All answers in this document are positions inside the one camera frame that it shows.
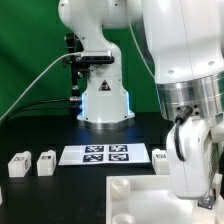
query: white tray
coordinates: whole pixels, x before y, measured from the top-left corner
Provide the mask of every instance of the white tray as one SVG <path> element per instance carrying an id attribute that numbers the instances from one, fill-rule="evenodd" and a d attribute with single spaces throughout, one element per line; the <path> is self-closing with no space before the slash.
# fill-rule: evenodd
<path id="1" fill-rule="evenodd" d="M 130 181 L 128 199 L 114 200 L 111 196 L 111 181 Z M 169 176 L 122 176 L 107 177 L 106 224 L 121 213 L 130 214 L 136 224 L 193 224 L 193 204 L 180 200 L 173 193 Z"/>

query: cable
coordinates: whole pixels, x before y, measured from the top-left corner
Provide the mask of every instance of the cable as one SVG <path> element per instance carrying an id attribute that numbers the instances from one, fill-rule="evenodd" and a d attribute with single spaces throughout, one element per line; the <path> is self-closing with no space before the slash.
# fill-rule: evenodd
<path id="1" fill-rule="evenodd" d="M 36 101 L 36 102 L 28 103 L 28 104 L 25 104 L 25 105 L 23 105 L 21 107 L 18 107 L 17 109 L 13 110 L 11 113 L 16 112 L 16 111 L 20 111 L 20 110 L 23 110 L 23 109 L 26 109 L 28 107 L 40 105 L 40 104 L 63 103 L 63 102 L 70 102 L 70 99 L 69 98 L 63 98 L 63 99 Z"/>
<path id="2" fill-rule="evenodd" d="M 52 67 L 54 66 L 58 61 L 60 61 L 62 58 L 65 58 L 67 56 L 75 56 L 75 55 L 80 55 L 80 53 L 71 53 L 71 54 L 65 54 L 58 59 L 56 59 L 54 62 L 52 62 L 29 86 L 28 88 L 20 95 L 20 97 L 13 103 L 13 105 L 1 116 L 0 118 L 0 123 L 2 120 L 8 115 L 8 113 L 18 104 L 18 102 L 26 95 L 26 93 L 36 84 L 36 82 L 39 81 L 42 76 L 45 75 L 45 73 Z"/>
<path id="3" fill-rule="evenodd" d="M 180 120 L 177 121 L 174 131 L 174 144 L 176 148 L 176 154 L 180 161 L 184 162 L 185 159 L 180 152 L 180 140 L 179 140 L 179 127 L 180 127 Z"/>
<path id="4" fill-rule="evenodd" d="M 136 48 L 137 48 L 137 50 L 138 50 L 138 53 L 139 53 L 139 55 L 141 56 L 141 59 L 142 59 L 143 63 L 145 64 L 145 67 L 146 67 L 146 69 L 148 70 L 149 74 L 151 75 L 151 77 L 152 77 L 153 79 L 155 79 L 155 77 L 154 77 L 154 75 L 153 75 L 151 69 L 149 68 L 149 66 L 148 66 L 148 64 L 147 64 L 147 62 L 146 62 L 146 60 L 145 60 L 145 58 L 144 58 L 144 56 L 143 56 L 143 54 L 142 54 L 142 52 L 141 52 L 141 49 L 140 49 L 140 47 L 139 47 L 139 45 L 138 45 L 138 42 L 137 42 L 137 40 L 136 40 L 134 31 L 133 31 L 133 29 L 132 29 L 131 22 L 130 22 L 130 19 L 129 19 L 129 16 L 128 16 L 128 15 L 129 15 L 129 13 L 128 13 L 128 0 L 126 0 L 126 14 L 127 14 L 127 18 L 128 18 L 128 24 L 129 24 L 129 28 L 130 28 L 130 31 L 131 31 L 131 35 L 132 35 L 132 38 L 133 38 L 133 40 L 134 40 L 135 46 L 136 46 Z"/>
<path id="5" fill-rule="evenodd" d="M 26 110 L 20 110 L 20 111 L 15 111 L 12 112 L 11 114 L 9 114 L 5 119 L 4 119 L 4 123 L 8 122 L 8 120 L 20 113 L 24 113 L 24 112 L 30 112 L 30 111 L 39 111 L 39 110 L 61 110 L 61 109 L 67 109 L 67 108 L 75 108 L 75 109 L 80 109 L 79 106 L 64 106 L 64 107 L 43 107 L 43 108 L 33 108 L 33 109 L 26 109 Z"/>
<path id="6" fill-rule="evenodd" d="M 7 120 L 11 117 L 11 114 L 13 115 L 16 112 L 22 112 L 22 110 L 32 107 L 32 106 L 36 106 L 36 105 L 40 105 L 40 104 L 49 104 L 49 103 L 62 103 L 62 102 L 70 102 L 69 98 L 63 98 L 63 99 L 54 99 L 54 100 L 42 100 L 42 101 L 37 101 L 37 102 L 32 102 L 32 103 L 28 103 L 25 104 L 13 111 L 11 111 L 10 113 L 8 113 L 4 119 L 3 119 L 3 123 L 7 122 Z"/>
<path id="7" fill-rule="evenodd" d="M 175 125 L 175 131 L 174 131 L 174 145 L 175 145 L 177 157 L 182 162 L 185 161 L 185 158 L 182 155 L 180 150 L 179 128 L 180 128 L 180 125 L 186 122 L 186 120 L 190 117 L 192 112 L 193 112 L 193 109 L 191 107 L 184 106 L 175 118 L 176 125 Z"/>

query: black cable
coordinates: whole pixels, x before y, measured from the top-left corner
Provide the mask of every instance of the black cable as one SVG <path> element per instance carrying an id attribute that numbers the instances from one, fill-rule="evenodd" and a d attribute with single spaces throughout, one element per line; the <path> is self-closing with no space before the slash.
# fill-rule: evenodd
<path id="1" fill-rule="evenodd" d="M 28 107 L 40 105 L 40 104 L 62 103 L 62 102 L 70 102 L 70 99 L 69 98 L 62 98 L 62 99 L 36 101 L 36 102 L 28 103 L 28 104 L 25 104 L 25 105 L 23 105 L 21 107 L 18 107 L 17 109 L 13 110 L 11 113 L 16 112 L 16 111 L 20 111 L 20 110 L 23 110 L 23 109 L 26 109 Z"/>
<path id="2" fill-rule="evenodd" d="M 3 120 L 3 123 L 6 123 L 7 120 L 11 117 L 11 115 L 13 116 L 13 114 L 15 112 L 22 111 L 23 109 L 26 109 L 26 108 L 29 108 L 29 107 L 32 107 L 32 106 L 36 106 L 36 105 L 40 105 L 40 104 L 61 103 L 61 102 L 70 102 L 70 99 L 69 98 L 62 98 L 62 99 L 53 99 L 53 100 L 41 100 L 41 101 L 36 101 L 36 102 L 25 104 L 23 106 L 20 106 L 20 107 L 16 108 L 12 112 L 10 112 L 5 117 L 5 119 Z"/>
<path id="3" fill-rule="evenodd" d="M 174 131 L 174 144 L 175 144 L 176 154 L 177 154 L 178 159 L 180 161 L 184 162 L 185 159 L 180 152 L 179 127 L 180 127 L 180 120 L 177 120 L 176 126 L 175 126 L 175 131 Z"/>
<path id="4" fill-rule="evenodd" d="M 75 109 L 79 109 L 78 106 L 65 106 L 65 107 L 43 107 L 43 108 L 33 108 L 33 109 L 26 109 L 26 110 L 19 110 L 19 111 L 14 111 L 12 113 L 10 113 L 10 115 L 8 115 L 5 119 L 4 119 L 4 123 L 6 123 L 11 117 L 23 113 L 23 112 L 30 112 L 30 111 L 39 111 L 39 110 L 60 110 L 60 109 L 66 109 L 66 108 L 75 108 Z"/>
<path id="5" fill-rule="evenodd" d="M 180 150 L 179 128 L 180 128 L 180 125 L 182 125 L 186 122 L 186 120 L 190 117 L 192 112 L 193 112 L 193 109 L 191 107 L 184 106 L 175 118 L 176 126 L 175 126 L 175 131 L 174 131 L 174 145 L 176 148 L 177 157 L 182 162 L 185 161 L 185 158 L 182 155 L 181 150 Z"/>

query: white platform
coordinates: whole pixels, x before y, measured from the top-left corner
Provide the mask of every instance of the white platform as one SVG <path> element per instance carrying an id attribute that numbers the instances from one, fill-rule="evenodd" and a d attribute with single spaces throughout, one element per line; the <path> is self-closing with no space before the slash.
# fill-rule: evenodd
<path id="1" fill-rule="evenodd" d="M 65 146 L 58 165 L 94 165 L 103 163 L 149 163 L 145 144 Z"/>
<path id="2" fill-rule="evenodd" d="M 112 198 L 111 182 L 116 179 L 130 181 L 127 199 Z M 107 177 L 106 224 L 112 224 L 113 217 L 122 213 L 133 216 L 135 224 L 195 224 L 192 210 L 192 201 L 180 200 L 173 194 L 168 175 Z"/>

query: circular hole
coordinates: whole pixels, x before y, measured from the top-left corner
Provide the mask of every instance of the circular hole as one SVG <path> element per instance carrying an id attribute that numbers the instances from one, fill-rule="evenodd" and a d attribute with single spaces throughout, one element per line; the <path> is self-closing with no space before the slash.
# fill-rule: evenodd
<path id="1" fill-rule="evenodd" d="M 116 187 L 123 187 L 123 186 L 129 185 L 130 181 L 127 179 L 118 179 L 118 180 L 113 180 L 111 184 Z"/>
<path id="2" fill-rule="evenodd" d="M 214 61 L 210 61 L 208 64 L 209 64 L 210 66 L 212 66 L 212 65 L 215 64 L 215 62 L 214 62 Z"/>
<path id="3" fill-rule="evenodd" d="M 174 70 L 169 70 L 169 71 L 168 71 L 168 74 L 169 74 L 169 75 L 173 75 L 173 74 L 174 74 Z"/>

